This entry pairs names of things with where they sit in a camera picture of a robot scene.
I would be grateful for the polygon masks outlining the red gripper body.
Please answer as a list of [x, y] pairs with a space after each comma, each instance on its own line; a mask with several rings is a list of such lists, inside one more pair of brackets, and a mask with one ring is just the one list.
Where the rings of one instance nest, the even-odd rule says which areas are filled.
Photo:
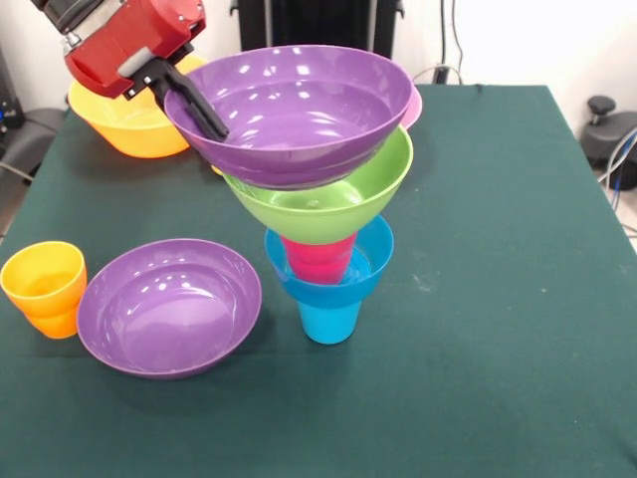
[[205, 26], [200, 1], [100, 1], [65, 34], [65, 63], [99, 96], [135, 95], [136, 72], [153, 59], [179, 62]]

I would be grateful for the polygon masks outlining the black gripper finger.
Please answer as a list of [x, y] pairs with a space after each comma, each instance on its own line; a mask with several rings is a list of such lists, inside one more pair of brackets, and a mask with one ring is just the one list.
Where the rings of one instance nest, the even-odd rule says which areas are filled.
[[228, 127], [188, 77], [168, 64], [166, 81], [170, 90], [185, 101], [188, 112], [205, 137], [209, 139], [226, 139], [228, 137]]
[[171, 90], [172, 84], [167, 79], [155, 79], [148, 84], [148, 88], [152, 91], [155, 103], [158, 106], [163, 106], [165, 102], [165, 96]]

